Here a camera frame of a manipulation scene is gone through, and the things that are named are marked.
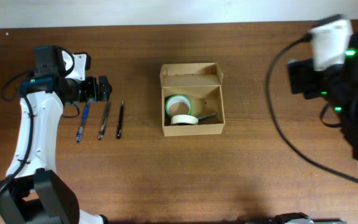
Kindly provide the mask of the blue ballpoint pen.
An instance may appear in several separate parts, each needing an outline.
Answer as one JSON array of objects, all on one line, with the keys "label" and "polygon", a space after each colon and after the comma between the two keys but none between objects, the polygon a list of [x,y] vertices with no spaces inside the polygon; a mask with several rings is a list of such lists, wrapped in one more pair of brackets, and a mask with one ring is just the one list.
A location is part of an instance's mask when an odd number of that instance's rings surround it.
[{"label": "blue ballpoint pen", "polygon": [[86,125],[86,120],[87,120],[87,117],[88,117],[88,114],[89,114],[89,110],[90,110],[90,104],[87,103],[85,105],[85,108],[84,108],[84,111],[83,111],[83,115],[81,117],[81,124],[80,124],[80,127],[77,131],[77,134],[76,134],[76,142],[77,143],[80,143],[81,139],[82,139],[82,136],[83,136],[83,132],[84,132],[84,128],[85,128],[85,125]]}]

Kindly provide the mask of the green tape roll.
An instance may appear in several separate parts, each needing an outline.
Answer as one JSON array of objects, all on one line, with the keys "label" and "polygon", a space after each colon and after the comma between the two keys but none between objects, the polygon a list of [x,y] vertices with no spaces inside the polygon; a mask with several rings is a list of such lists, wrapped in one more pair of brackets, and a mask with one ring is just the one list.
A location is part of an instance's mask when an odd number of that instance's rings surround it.
[{"label": "green tape roll", "polygon": [[165,112],[170,118],[182,114],[191,115],[193,104],[186,95],[172,95],[165,102]]}]

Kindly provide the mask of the cream masking tape roll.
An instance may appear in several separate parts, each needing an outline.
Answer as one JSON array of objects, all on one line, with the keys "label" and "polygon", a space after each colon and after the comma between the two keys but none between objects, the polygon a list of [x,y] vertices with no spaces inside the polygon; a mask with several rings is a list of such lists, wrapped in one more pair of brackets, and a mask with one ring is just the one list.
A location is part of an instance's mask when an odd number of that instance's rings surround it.
[{"label": "cream masking tape roll", "polygon": [[171,125],[197,125],[199,123],[199,120],[197,117],[194,117],[192,115],[188,114],[179,114],[175,115],[171,118]]}]

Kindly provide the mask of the black and white marker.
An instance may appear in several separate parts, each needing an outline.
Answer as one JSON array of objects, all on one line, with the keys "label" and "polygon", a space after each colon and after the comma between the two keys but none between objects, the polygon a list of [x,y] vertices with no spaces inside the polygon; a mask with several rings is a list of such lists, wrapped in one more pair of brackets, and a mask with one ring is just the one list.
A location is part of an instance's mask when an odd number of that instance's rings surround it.
[{"label": "black and white marker", "polygon": [[211,114],[207,114],[207,115],[203,115],[203,116],[200,116],[198,117],[198,121],[201,122],[201,121],[204,121],[206,119],[210,119],[210,118],[214,118],[218,115],[217,112],[214,112],[214,113],[211,113]]}]

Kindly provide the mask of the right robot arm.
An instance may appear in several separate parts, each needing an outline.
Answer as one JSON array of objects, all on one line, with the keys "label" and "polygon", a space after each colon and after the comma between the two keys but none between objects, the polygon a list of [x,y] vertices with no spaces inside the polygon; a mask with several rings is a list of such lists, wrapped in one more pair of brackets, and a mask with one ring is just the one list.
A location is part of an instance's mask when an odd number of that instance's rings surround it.
[{"label": "right robot arm", "polygon": [[317,71],[313,60],[287,65],[291,92],[307,100],[322,97],[335,108],[345,140],[358,160],[358,32],[351,35],[344,61]]}]

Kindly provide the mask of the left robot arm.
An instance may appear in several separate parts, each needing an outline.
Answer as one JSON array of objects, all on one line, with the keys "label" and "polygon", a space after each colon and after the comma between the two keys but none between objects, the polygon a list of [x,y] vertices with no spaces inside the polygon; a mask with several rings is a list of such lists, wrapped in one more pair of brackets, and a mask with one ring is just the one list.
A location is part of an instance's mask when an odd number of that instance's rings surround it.
[{"label": "left robot arm", "polygon": [[21,123],[6,176],[0,180],[0,216],[5,223],[107,223],[82,210],[75,193],[57,174],[56,141],[68,105],[108,101],[107,77],[87,77],[91,57],[57,45],[36,47],[35,68],[18,88]]}]

